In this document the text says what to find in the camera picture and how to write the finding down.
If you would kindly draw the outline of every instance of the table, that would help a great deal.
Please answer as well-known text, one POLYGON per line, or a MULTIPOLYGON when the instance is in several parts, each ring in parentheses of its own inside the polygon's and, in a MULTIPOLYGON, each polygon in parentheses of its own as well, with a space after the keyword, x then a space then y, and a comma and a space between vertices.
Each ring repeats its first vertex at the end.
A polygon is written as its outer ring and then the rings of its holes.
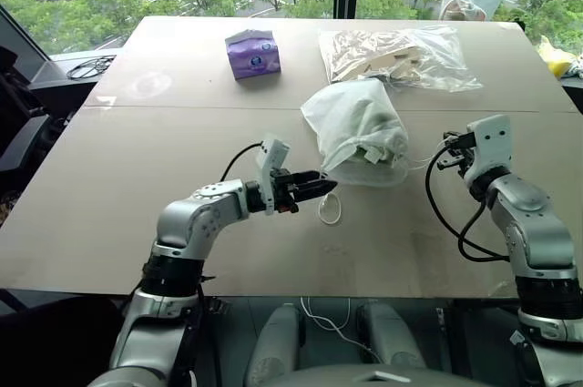
MULTIPOLYGON (((319 167, 315 135, 298 107, 325 85, 325 76, 318 49, 308 47, 306 39, 315 40, 321 28, 386 30, 420 24, 146 18, 0 229, 0 287, 127 293, 148 257, 159 212, 172 200, 216 181, 240 148, 272 132, 291 145, 285 167, 319 167), (216 32, 210 33, 212 27, 216 32), (273 28, 281 47, 280 76, 240 83, 232 79, 224 44, 213 39, 243 27, 273 28), (162 35, 162 42, 153 36, 170 32, 191 37, 179 42, 162 35), (305 37, 298 39, 299 33, 305 37), (172 54, 165 53, 165 43, 172 54), (192 48, 196 45, 207 48, 206 61, 192 48), (154 53, 148 54, 147 46, 154 53), (152 97, 133 97, 128 88, 139 79, 136 63, 144 74, 155 73, 155 57, 160 73, 169 77, 169 87, 152 97)), ((515 171, 551 194, 576 241, 578 263, 583 264, 579 114, 520 32, 494 23, 458 26, 467 62, 474 61, 472 69, 485 88, 479 94, 397 94, 394 104, 409 131, 410 155, 425 158, 443 131, 464 130, 472 120, 506 112, 513 126, 515 171), (480 62, 473 56, 473 47, 465 42, 479 44, 471 33, 480 31, 483 39, 504 35, 505 45, 513 47, 502 62, 480 62), (517 67, 509 69, 515 62, 517 67), (529 77, 525 91, 510 97, 518 89, 517 78, 524 76, 529 77)), ((231 175, 254 178, 253 155, 241 158, 231 175)), ((207 292, 513 295, 507 264, 474 264, 461 258, 429 208, 423 175, 422 170, 412 172, 404 184, 390 189, 340 186, 343 218, 336 227, 318 220, 317 201, 312 201, 302 203, 295 215, 253 215, 226 228, 207 262, 206 272, 218 276, 206 284, 207 292)), ((461 227, 477 205, 463 182, 449 170, 437 174, 434 185, 445 215, 461 227)), ((471 237, 504 251, 502 236, 490 219, 482 218, 471 237)))

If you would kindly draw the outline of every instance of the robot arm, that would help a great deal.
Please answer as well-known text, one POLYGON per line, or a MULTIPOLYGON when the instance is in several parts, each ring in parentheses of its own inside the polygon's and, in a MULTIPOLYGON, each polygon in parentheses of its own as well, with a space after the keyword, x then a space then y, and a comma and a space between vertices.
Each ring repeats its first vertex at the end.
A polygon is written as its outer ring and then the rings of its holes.
POLYGON ((583 342, 583 295, 573 240, 550 197, 511 173, 508 117, 484 118, 469 124, 466 134, 445 137, 454 159, 437 166, 459 167, 470 194, 486 201, 504 234, 520 299, 518 317, 529 337, 583 342))
POLYGON ((259 181, 211 184, 162 211, 111 355, 110 371, 92 387, 118 387, 125 385, 120 383, 124 380, 152 376, 159 384, 151 385, 184 385, 204 314, 202 268, 219 232, 253 212, 297 212, 298 202, 323 196, 336 186, 317 171, 292 174, 281 168, 288 151, 284 143, 268 138, 257 156, 259 181))

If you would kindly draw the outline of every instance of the tissue box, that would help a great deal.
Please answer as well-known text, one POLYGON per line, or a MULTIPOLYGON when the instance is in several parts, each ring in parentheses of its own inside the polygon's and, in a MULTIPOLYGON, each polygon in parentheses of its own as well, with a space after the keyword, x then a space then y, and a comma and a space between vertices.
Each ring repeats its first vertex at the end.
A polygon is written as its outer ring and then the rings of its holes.
POLYGON ((281 71, 271 30, 245 30, 225 39, 225 44, 235 79, 281 71))

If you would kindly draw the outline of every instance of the white cloth bag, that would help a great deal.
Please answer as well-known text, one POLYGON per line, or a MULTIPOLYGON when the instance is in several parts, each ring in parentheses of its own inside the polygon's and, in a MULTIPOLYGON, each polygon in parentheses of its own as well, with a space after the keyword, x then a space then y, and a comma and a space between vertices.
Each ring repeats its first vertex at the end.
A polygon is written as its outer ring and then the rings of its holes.
POLYGON ((391 187, 407 176, 407 133, 383 83, 332 84, 301 107, 318 136, 322 171, 343 184, 391 187))

